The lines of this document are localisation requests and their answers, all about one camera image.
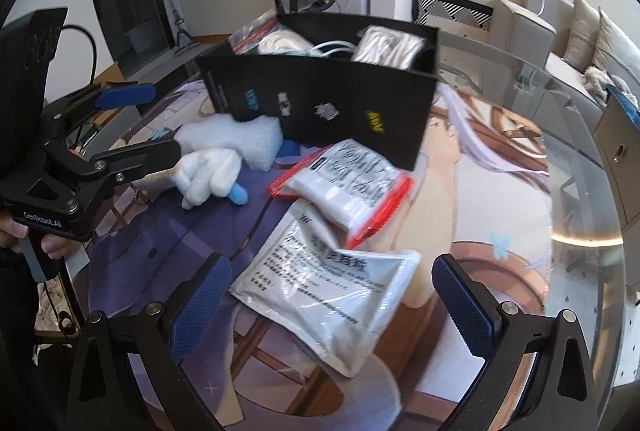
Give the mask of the white rope bundle bag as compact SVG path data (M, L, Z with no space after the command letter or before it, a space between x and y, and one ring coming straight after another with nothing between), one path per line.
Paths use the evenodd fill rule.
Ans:
M352 61L406 70L425 46L425 39L378 25L363 29Z

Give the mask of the beige cushion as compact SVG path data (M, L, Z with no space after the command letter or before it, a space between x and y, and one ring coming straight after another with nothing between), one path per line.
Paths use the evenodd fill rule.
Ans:
M600 12L586 0L574 0L573 19L563 60L582 74L591 65L598 33Z

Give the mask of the patterned black white chair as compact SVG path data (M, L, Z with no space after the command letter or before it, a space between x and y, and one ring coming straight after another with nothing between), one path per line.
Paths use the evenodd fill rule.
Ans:
M494 9L470 0L412 0L412 20L426 25L430 17L488 32Z

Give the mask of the white cord bag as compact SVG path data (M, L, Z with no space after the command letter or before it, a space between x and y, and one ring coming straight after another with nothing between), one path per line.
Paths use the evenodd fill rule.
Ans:
M229 37L234 54L307 53L314 45L294 30L280 23L276 12L269 10L241 27Z

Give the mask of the green white medicine pouch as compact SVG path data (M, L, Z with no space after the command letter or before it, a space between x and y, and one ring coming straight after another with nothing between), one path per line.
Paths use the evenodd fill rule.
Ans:
M320 211L298 199L230 287L341 375L358 375L394 317L421 257L348 250Z

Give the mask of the beige side cabinet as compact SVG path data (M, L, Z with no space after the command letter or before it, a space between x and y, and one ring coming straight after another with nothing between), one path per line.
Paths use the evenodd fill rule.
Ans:
M639 110L613 86L593 131L616 203L620 227L639 219Z

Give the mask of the grey cushion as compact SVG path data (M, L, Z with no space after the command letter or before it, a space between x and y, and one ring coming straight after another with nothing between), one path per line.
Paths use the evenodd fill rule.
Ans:
M624 79L628 86L639 84L639 48L600 8L600 28L592 65Z

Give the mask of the black cardboard box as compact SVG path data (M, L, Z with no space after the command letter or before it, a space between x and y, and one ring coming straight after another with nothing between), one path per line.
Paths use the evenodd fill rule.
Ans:
M421 148L438 80L439 31L390 18L283 14L280 24L304 39L357 43L371 26L422 38L407 69L354 62L349 56L233 52L221 41L196 59L215 110L237 121L277 117L287 140L322 147L354 139L410 170Z

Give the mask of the anime print table mat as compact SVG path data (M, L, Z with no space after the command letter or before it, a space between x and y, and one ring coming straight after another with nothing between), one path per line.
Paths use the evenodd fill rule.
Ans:
M214 252L241 274L290 208L269 185L302 156L269 171L244 169L248 202L213 198L192 210L177 191L142 200L122 193L99 225L87 307L136 313L165 300ZM499 300L544 310L551 259L548 159L539 128L475 96L442 86L422 141L413 188L363 248L411 249L421 262L357 376L332 369L288 329L226 295L194 353L189 379L230 430L434 429L468 391L483 362L472 355L431 281L434 259L456 257Z

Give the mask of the red edged white packet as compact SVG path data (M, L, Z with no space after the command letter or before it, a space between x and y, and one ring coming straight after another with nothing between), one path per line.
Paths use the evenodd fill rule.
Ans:
M354 249L390 221L413 185L409 173L353 139L307 155L269 186L273 197L303 198L346 233Z

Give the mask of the beige sofa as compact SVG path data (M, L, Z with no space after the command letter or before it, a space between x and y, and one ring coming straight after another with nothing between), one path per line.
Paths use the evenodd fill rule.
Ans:
M634 105L639 104L639 84L628 86L592 62L583 74L564 62L573 9L574 0L496 0L488 43L526 62L526 70L541 70L558 81L587 126L594 128L605 107L608 84Z

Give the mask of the mop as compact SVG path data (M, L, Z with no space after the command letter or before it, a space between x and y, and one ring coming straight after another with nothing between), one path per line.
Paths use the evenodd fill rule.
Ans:
M167 16L174 34L174 55L179 56L197 47L200 43L186 29L186 20L181 12L180 0L166 0Z

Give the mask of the white plush toy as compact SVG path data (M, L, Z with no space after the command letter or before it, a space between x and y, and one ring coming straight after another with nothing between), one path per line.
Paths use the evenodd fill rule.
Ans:
M210 197L247 204L248 193L238 183L242 158L235 150L209 148L183 156L171 170L172 183L182 195L181 207L202 206Z

